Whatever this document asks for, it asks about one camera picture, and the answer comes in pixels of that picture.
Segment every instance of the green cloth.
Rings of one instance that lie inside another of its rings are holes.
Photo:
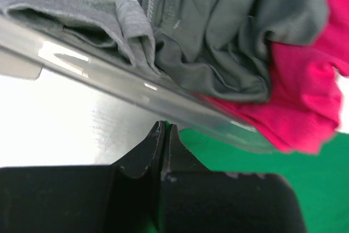
[[[309,233],[349,232],[349,135],[338,134],[319,156],[249,153],[190,129],[180,136],[211,170],[283,175],[298,196]]]

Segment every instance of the pink fabric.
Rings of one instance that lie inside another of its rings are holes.
[[[328,0],[329,24],[313,46],[272,44],[273,91],[266,104],[208,98],[253,124],[277,149],[316,154],[339,125],[336,71],[349,75],[349,0]]]

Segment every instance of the clothing pile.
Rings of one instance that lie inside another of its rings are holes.
[[[168,75],[253,124],[277,149],[317,153],[349,74],[346,0],[0,0],[3,16]]]

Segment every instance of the metal surface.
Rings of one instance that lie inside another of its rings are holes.
[[[161,118],[48,70],[0,76],[0,166],[113,163]]]
[[[0,166],[112,163],[157,120],[248,150],[273,148],[253,126],[168,78],[154,79],[101,50],[59,37],[0,17],[6,65],[0,70]]]

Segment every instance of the heather gray shirt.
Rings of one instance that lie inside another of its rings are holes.
[[[0,0],[0,11],[40,31],[66,32],[116,49],[125,62],[158,73],[153,31],[137,0]]]

